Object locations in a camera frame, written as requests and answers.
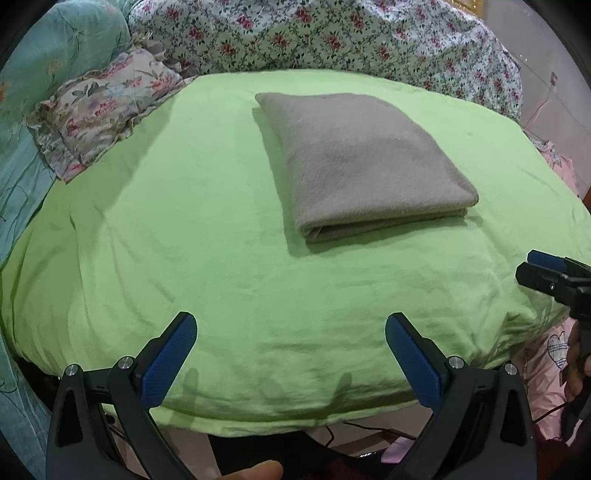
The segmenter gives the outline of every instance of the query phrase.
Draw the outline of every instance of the black cable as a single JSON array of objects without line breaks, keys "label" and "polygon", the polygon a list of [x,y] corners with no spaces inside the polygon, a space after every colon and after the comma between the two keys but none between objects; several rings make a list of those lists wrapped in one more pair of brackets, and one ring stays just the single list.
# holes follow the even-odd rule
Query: black cable
[{"label": "black cable", "polygon": [[359,429],[364,429],[364,430],[373,430],[374,432],[388,432],[388,433],[392,433],[393,435],[398,435],[399,437],[403,437],[406,438],[408,440],[416,440],[417,438],[408,434],[408,433],[404,433],[401,432],[399,430],[396,429],[381,429],[379,427],[366,427],[365,425],[359,425],[358,423],[353,423],[351,421],[344,421],[343,422],[345,425],[351,425],[352,427],[357,427]]},{"label": "black cable", "polygon": [[334,439],[335,439],[335,434],[332,433],[332,430],[330,429],[330,427],[328,425],[325,425],[326,430],[329,431],[330,433],[330,440],[324,445],[325,447],[330,446],[331,443],[333,443]]},{"label": "black cable", "polygon": [[568,402],[564,402],[562,405],[558,405],[558,407],[554,407],[551,410],[548,410],[546,413],[544,413],[541,417],[537,418],[534,420],[534,423],[538,423],[539,421],[544,420],[548,415],[550,415],[551,413],[554,413],[556,410],[560,410],[561,408],[564,408],[566,405],[568,405]]}]

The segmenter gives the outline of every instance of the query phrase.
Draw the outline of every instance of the floral fabric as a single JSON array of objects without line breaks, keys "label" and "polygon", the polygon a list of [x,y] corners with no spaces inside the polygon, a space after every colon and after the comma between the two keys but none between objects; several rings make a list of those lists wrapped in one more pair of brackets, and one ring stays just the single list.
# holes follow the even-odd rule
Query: floral fabric
[{"label": "floral fabric", "polygon": [[516,62],[479,18],[443,0],[142,0],[128,24],[201,74],[348,70],[521,113]]},{"label": "floral fabric", "polygon": [[134,47],[104,70],[66,82],[37,105],[28,125],[47,164],[68,182],[185,85],[149,51]]},{"label": "floral fabric", "polygon": [[546,160],[550,168],[567,184],[567,186],[573,191],[573,193],[580,197],[579,189],[577,188],[577,180],[574,174],[573,161],[561,155],[556,151],[556,146],[548,141],[541,142],[535,138],[530,137],[531,142],[542,154],[542,157]]}]

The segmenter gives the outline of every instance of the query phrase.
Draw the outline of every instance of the gray towel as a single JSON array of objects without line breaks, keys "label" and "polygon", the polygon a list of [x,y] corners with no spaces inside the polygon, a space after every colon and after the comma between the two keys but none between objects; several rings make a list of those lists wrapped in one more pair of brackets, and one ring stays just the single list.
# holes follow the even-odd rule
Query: gray towel
[{"label": "gray towel", "polygon": [[463,216],[478,202],[435,140],[390,103],[339,93],[259,93],[281,137],[296,228],[309,242]]}]

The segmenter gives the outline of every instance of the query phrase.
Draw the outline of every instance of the pillow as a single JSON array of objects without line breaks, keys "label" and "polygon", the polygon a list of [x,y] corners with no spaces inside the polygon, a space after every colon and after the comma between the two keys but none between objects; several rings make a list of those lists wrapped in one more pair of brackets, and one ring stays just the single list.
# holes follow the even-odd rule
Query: pillow
[{"label": "pillow", "polygon": [[69,182],[187,82],[134,47],[107,68],[66,82],[37,105],[28,126],[47,164]]}]

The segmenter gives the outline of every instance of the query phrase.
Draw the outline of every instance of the bed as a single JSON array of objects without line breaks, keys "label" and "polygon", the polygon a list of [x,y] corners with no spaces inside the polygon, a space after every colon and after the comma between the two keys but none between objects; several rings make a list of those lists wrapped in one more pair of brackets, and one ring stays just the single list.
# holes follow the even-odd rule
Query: bed
[{"label": "bed", "polygon": [[[480,202],[463,219],[307,245],[259,92],[381,98],[437,141]],[[384,340],[394,311],[446,355],[506,361],[565,314],[519,288],[515,268],[531,249],[589,263],[590,234],[581,202],[490,109],[351,72],[208,74],[53,183],[2,268],[0,327],[14,354],[61,375],[113,365],[189,311],[197,345],[154,418],[219,436],[284,432],[414,401]]]}]

